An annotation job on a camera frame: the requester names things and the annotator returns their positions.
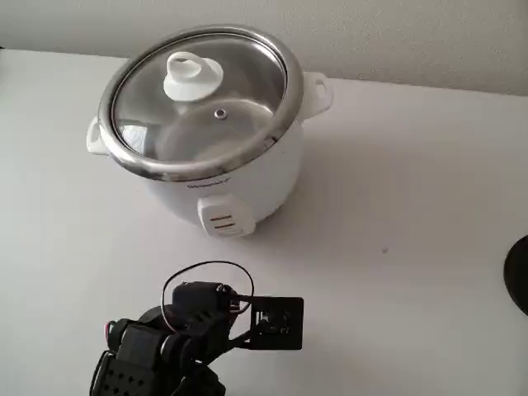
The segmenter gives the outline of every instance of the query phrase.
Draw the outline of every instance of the white wall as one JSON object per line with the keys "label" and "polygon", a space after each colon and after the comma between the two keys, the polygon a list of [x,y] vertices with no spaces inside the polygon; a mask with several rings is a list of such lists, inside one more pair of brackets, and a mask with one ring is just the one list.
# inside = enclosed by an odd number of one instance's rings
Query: white wall
{"label": "white wall", "polygon": [[128,57],[226,21],[333,77],[528,95],[528,0],[0,0],[0,45]]}

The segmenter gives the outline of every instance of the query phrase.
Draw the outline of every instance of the cooker handle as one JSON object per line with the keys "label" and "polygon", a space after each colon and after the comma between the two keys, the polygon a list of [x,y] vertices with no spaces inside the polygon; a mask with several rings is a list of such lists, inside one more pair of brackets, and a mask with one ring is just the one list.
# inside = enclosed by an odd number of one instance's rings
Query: cooker handle
{"label": "cooker handle", "polygon": [[252,233],[257,223],[252,209],[232,194],[200,198],[198,216],[212,237],[242,237]]}
{"label": "cooker handle", "polygon": [[328,110],[333,103],[333,89],[322,73],[304,73],[304,95],[298,118],[301,121]]}
{"label": "cooker handle", "polygon": [[90,126],[88,126],[88,133],[86,135],[86,147],[88,152],[96,155],[108,155],[108,150],[101,139],[101,126],[97,117],[93,117]]}

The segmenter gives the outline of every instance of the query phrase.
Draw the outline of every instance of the black bracket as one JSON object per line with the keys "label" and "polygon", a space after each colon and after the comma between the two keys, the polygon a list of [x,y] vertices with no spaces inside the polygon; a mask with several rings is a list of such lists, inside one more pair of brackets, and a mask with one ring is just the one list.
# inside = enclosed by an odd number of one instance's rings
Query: black bracket
{"label": "black bracket", "polygon": [[296,351],[303,347],[304,300],[300,297],[249,297],[232,299],[250,302],[251,337],[240,348],[261,351]]}

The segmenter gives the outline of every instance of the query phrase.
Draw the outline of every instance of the brand label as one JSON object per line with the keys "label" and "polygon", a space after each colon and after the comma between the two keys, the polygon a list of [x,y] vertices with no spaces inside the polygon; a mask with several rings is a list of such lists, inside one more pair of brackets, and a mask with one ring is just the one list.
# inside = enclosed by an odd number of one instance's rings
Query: brand label
{"label": "brand label", "polygon": [[218,186],[219,184],[225,184],[230,180],[231,180],[231,177],[226,177],[225,179],[213,181],[212,183],[207,183],[207,184],[187,184],[187,188],[204,188],[204,187]]}

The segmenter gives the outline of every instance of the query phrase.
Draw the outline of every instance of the black wire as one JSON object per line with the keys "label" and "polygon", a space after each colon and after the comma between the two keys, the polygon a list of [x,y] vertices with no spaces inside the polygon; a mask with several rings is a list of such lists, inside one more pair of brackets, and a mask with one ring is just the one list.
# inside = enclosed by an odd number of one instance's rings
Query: black wire
{"label": "black wire", "polygon": [[[163,289],[162,289],[162,298],[161,298],[160,309],[162,311],[163,320],[165,321],[165,324],[167,324],[168,328],[170,328],[174,332],[177,332],[177,330],[168,322],[167,312],[165,310],[165,291],[167,290],[167,286],[177,276],[179,276],[179,275],[181,275],[181,274],[183,274],[185,272],[188,272],[190,270],[194,270],[198,266],[205,266],[207,264],[213,264],[213,263],[228,264],[230,266],[236,266],[236,267],[240,268],[242,271],[244,271],[246,273],[247,277],[249,278],[249,281],[251,282],[251,296],[253,297],[255,295],[255,283],[253,282],[253,278],[251,277],[251,274],[248,272],[248,270],[246,270],[243,266],[241,266],[240,264],[237,264],[236,262],[227,262],[227,261],[223,261],[223,260],[211,260],[211,261],[207,261],[207,262],[197,262],[196,264],[193,264],[191,266],[186,266],[185,268],[181,269],[180,271],[178,271],[175,274],[173,274],[172,276],[170,276],[165,281],[165,284],[163,285]],[[246,310],[249,308],[250,305],[251,305],[251,303],[247,303],[242,309],[239,309],[237,311],[231,311],[231,314],[236,314],[236,315],[243,314],[244,312],[246,312]]]}
{"label": "black wire", "polygon": [[171,396],[176,396],[178,392],[180,392],[180,389],[182,388],[183,384],[185,383],[187,377],[183,377],[180,381],[180,384],[174,389],[174,392],[171,393]]}

